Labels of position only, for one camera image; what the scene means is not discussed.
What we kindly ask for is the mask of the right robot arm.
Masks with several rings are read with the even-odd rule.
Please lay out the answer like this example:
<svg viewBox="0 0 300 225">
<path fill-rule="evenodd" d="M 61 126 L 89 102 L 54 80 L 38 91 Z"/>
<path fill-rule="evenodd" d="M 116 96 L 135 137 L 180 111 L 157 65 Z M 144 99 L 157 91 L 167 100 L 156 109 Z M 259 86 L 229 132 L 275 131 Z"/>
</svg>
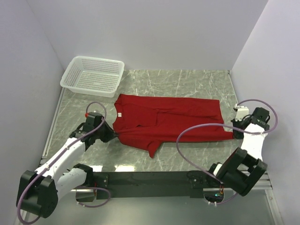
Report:
<svg viewBox="0 0 300 225">
<path fill-rule="evenodd" d="M 267 170 L 262 160 L 262 147 L 269 130 L 270 112 L 262 107 L 254 109 L 252 114 L 233 119 L 235 128 L 247 131 L 233 131 L 235 139 L 242 139 L 242 145 L 222 164 L 213 164 L 206 175 L 206 183 L 211 187 L 221 182 L 241 196 L 245 196 Z"/>
</svg>

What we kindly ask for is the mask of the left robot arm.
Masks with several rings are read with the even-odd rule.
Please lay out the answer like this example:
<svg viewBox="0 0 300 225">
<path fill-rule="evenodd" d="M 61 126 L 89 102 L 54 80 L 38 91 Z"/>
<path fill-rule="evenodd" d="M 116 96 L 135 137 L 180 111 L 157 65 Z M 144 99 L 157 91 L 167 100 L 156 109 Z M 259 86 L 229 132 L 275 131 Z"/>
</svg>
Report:
<svg viewBox="0 0 300 225">
<path fill-rule="evenodd" d="M 108 142 L 115 137 L 114 131 L 106 123 L 106 116 L 97 112 L 87 112 L 86 121 L 71 132 L 61 149 L 46 163 L 34 171 L 25 171 L 19 183 L 16 200 L 17 217 L 27 224 L 21 212 L 27 211 L 38 218 L 47 218 L 55 210 L 59 200 L 72 189 L 109 190 L 96 186 L 94 172 L 90 166 L 76 164 L 68 167 L 78 159 L 96 140 Z"/>
</svg>

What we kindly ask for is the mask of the white plastic basket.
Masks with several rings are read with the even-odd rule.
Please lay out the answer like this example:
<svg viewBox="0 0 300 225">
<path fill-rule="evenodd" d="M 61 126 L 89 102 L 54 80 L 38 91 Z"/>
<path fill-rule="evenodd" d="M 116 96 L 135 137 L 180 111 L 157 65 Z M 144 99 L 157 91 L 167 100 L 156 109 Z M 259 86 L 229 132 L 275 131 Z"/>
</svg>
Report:
<svg viewBox="0 0 300 225">
<path fill-rule="evenodd" d="M 125 64 L 119 60 L 76 56 L 67 66 L 60 85 L 74 93 L 112 98 Z"/>
</svg>

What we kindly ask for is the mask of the red t shirt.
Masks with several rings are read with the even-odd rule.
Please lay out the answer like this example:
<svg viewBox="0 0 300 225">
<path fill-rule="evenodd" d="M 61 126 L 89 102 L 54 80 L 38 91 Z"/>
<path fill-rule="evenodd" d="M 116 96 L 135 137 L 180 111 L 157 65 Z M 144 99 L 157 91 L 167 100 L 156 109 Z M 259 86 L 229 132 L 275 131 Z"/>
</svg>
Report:
<svg viewBox="0 0 300 225">
<path fill-rule="evenodd" d="M 186 132 L 181 142 L 219 142 L 233 138 L 233 133 L 221 126 L 224 120 L 217 99 L 120 94 L 114 106 L 117 118 L 113 129 L 119 141 L 147 151 L 151 158 L 161 144 L 176 142 L 182 131 L 195 125 L 209 124 Z"/>
</svg>

